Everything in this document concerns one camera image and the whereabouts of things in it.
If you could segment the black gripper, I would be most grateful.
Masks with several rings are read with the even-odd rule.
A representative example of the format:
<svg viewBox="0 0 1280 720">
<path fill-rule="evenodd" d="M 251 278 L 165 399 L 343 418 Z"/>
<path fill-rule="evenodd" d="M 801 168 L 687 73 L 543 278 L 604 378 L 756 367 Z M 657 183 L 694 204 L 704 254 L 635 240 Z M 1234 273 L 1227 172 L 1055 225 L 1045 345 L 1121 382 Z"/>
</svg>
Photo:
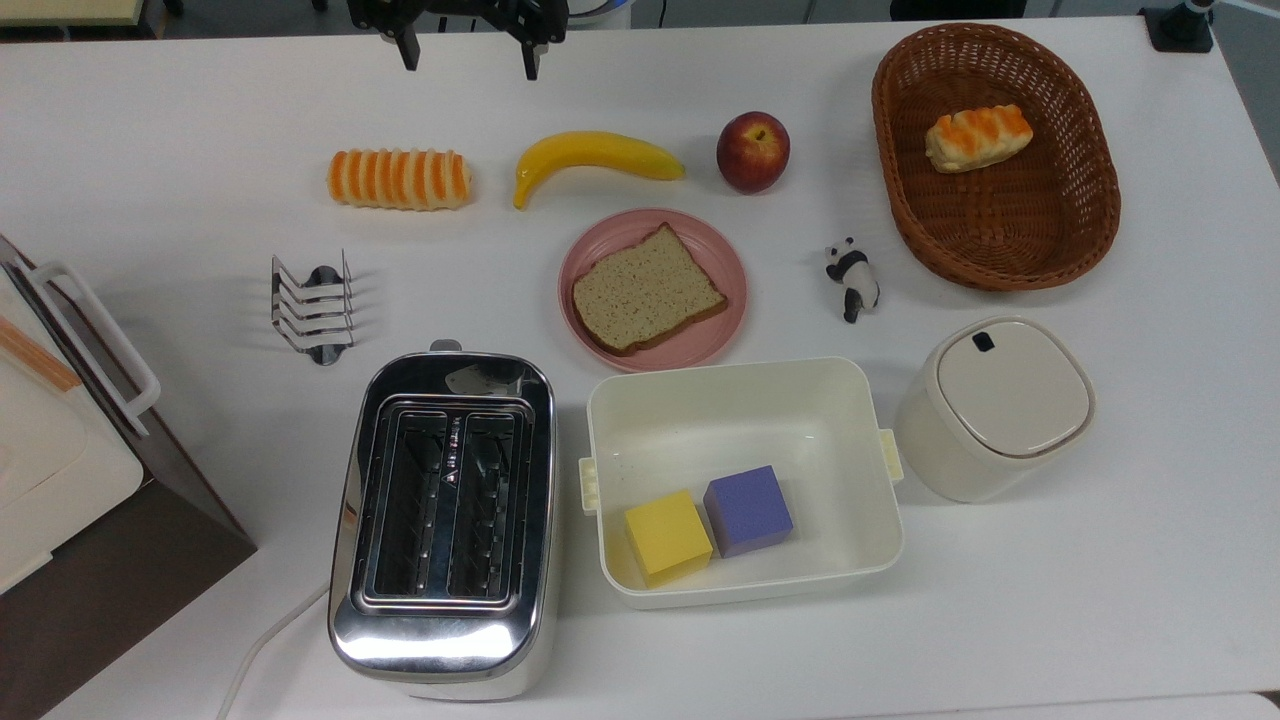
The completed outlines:
<svg viewBox="0 0 1280 720">
<path fill-rule="evenodd" d="M 420 45 L 411 27 L 424 13 L 477 18 L 521 42 L 524 70 L 536 81 L 543 44 L 564 40 L 568 27 L 566 1 L 349 1 L 352 23 L 396 37 L 407 70 L 419 68 Z"/>
</svg>

